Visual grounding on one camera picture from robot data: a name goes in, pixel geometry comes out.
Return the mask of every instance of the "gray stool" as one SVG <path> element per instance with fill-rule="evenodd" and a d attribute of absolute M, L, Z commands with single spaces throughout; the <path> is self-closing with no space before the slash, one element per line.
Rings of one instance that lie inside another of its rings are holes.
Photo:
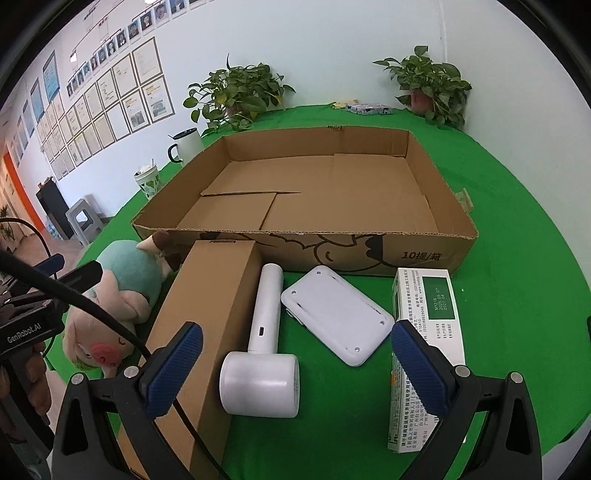
<path fill-rule="evenodd" d="M 76 217 L 82 214 L 86 220 L 79 222 Z M 72 230 L 84 246 L 89 245 L 103 229 L 104 224 L 85 199 L 78 200 L 70 210 L 66 212 L 66 218 Z"/>

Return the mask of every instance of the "mug handle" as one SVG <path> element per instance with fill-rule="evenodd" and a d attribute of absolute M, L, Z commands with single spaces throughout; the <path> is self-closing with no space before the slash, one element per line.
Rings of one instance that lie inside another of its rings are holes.
<path fill-rule="evenodd" d="M 168 157 L 169 157 L 169 159 L 170 159 L 171 162 L 174 162 L 174 163 L 182 163 L 182 160 L 180 158 L 178 158 L 178 157 L 174 157 L 173 158 L 173 154 L 171 152 L 173 151 L 173 148 L 174 147 L 178 147 L 178 144 L 173 143 L 172 145 L 170 145 L 170 147 L 168 148 Z"/>

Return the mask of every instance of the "stuffed animal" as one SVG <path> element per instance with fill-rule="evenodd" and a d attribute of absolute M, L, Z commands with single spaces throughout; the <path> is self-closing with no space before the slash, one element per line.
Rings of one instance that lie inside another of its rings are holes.
<path fill-rule="evenodd" d="M 96 259 L 103 268 L 100 282 L 84 295 L 135 333 L 135 325 L 150 316 L 162 282 L 180 266 L 178 253 L 164 256 L 170 247 L 170 234 L 165 231 L 139 243 L 112 242 Z M 105 378 L 114 377 L 121 361 L 134 351 L 127 340 L 76 307 L 68 312 L 62 347 L 78 368 L 101 367 Z"/>

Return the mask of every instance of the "open cardboard box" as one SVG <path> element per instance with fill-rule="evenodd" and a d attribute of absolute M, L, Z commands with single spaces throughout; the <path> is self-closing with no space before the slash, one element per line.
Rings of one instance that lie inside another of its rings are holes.
<path fill-rule="evenodd" d="M 142 238 L 178 244 L 254 240 L 285 270 L 323 264 L 394 276 L 397 267 L 462 263 L 478 233 L 406 130 L 320 127 L 223 137 L 133 220 Z"/>
<path fill-rule="evenodd" d="M 409 132 L 365 127 L 223 137 L 146 205 L 134 227 L 142 238 L 168 230 L 190 250 L 148 347 L 166 345 L 187 320 L 203 328 L 204 350 L 179 400 L 219 462 L 230 425 L 219 373 L 228 352 L 246 350 L 263 263 L 392 277 L 402 266 L 455 270 L 478 235 Z M 194 475 L 217 479 L 175 411 L 157 424 Z M 145 474 L 124 431 L 119 444 Z"/>

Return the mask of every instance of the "blue gripper pad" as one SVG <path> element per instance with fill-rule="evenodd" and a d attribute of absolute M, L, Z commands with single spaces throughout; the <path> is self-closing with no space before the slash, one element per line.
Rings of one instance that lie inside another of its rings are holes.
<path fill-rule="evenodd" d="M 439 418 L 445 417 L 455 388 L 451 364 L 439 349 L 429 346 L 408 320 L 394 324 L 390 339 L 394 355 L 425 410 Z"/>
<path fill-rule="evenodd" d="M 139 390 L 145 399 L 148 418 L 154 420 L 168 413 L 202 350 L 201 327 L 187 322 L 166 347 L 146 362 Z"/>

